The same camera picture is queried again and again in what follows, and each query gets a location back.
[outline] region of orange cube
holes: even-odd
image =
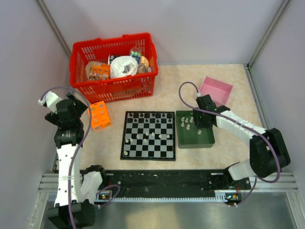
[[[91,127],[93,128],[94,131],[100,130],[102,128],[111,125],[110,117],[104,101],[91,104],[90,109],[92,112]]]

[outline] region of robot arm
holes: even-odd
[[[79,149],[71,176],[69,167],[75,151],[84,136],[83,123],[80,120],[87,106],[71,93],[67,99],[48,92],[38,103],[48,107],[51,112],[45,119],[58,127],[54,137],[58,160],[59,179],[57,197],[54,208],[48,210],[48,218],[57,228],[69,228],[71,222],[68,214],[68,180],[71,180],[72,212],[77,227],[92,226],[95,222],[94,200],[99,186],[102,184],[102,166],[91,166],[85,170],[81,183]]]
[[[275,128],[266,130],[257,127],[235,115],[226,106],[216,107],[216,104],[211,100],[210,95],[198,97],[196,101],[200,109],[224,115],[242,124],[240,126],[225,117],[193,110],[194,122],[197,127],[212,127],[212,125],[214,125],[223,128],[238,137],[250,148],[250,159],[233,164],[224,170],[224,175],[228,176],[230,181],[253,176],[265,178],[276,172],[275,160],[269,147],[259,136],[247,130],[244,126],[257,131],[269,140],[276,152],[280,168],[290,164],[290,157],[279,130]]]

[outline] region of green box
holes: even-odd
[[[193,111],[176,111],[178,147],[180,149],[194,148],[211,148],[215,143],[213,128],[197,128],[195,123],[190,121],[184,122],[184,127],[181,126],[181,118],[185,117],[189,120],[193,116]],[[191,125],[191,129],[187,130],[186,126]]]

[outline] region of red plastic basket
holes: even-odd
[[[90,61],[107,63],[108,56],[129,55],[134,46],[141,47],[142,54],[152,68],[150,73],[136,74],[118,79],[88,81],[86,65]],[[106,103],[153,95],[154,81],[158,74],[157,53],[149,33],[123,35],[113,39],[95,39],[73,45],[70,59],[70,84],[78,89],[90,103]]]

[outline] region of beige tabletop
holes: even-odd
[[[249,158],[249,148],[231,133],[213,127],[215,144],[212,148],[179,149],[176,161],[120,160],[126,111],[189,110],[178,97],[178,88],[185,81],[200,87],[210,76],[233,85],[227,106],[238,116],[261,126],[254,98],[242,64],[161,65],[155,80],[154,95],[145,98],[107,103],[112,125],[100,131],[90,131],[83,144],[81,169],[103,165],[105,169],[212,169],[225,168]],[[195,89],[185,85],[185,101],[196,106]],[[82,116],[85,128],[88,114]]]

